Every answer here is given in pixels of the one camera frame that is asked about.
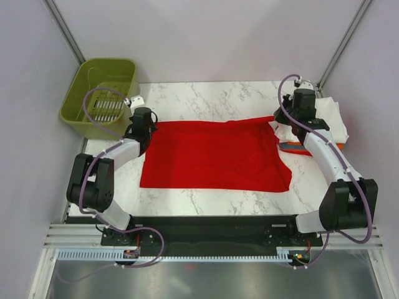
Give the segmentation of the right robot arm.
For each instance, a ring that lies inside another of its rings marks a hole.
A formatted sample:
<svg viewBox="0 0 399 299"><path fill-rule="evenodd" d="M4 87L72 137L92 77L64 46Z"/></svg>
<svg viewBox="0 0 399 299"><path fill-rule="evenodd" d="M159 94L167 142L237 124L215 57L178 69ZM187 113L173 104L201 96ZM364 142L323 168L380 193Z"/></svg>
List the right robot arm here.
<svg viewBox="0 0 399 299"><path fill-rule="evenodd" d="M378 186L353 169L333 141L327 123L316 117L315 92L297 88L284 95L274 117L278 124L289 125L300 144L312 155L328 184L319 209L296 216L296 224L286 229L287 241L300 245L308 233L343 232L372 228Z"/></svg>

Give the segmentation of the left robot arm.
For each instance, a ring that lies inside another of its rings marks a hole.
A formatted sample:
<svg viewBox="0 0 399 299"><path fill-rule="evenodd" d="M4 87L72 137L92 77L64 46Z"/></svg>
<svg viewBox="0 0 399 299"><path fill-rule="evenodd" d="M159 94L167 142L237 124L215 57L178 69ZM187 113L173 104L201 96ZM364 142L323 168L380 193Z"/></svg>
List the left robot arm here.
<svg viewBox="0 0 399 299"><path fill-rule="evenodd" d="M75 157L66 192L69 203L115 230L115 238L123 245L136 240L137 230L133 216L113 199L114 173L149 148L158 117L150 108L139 107L130 120L132 123L117 144L97 156L82 153Z"/></svg>

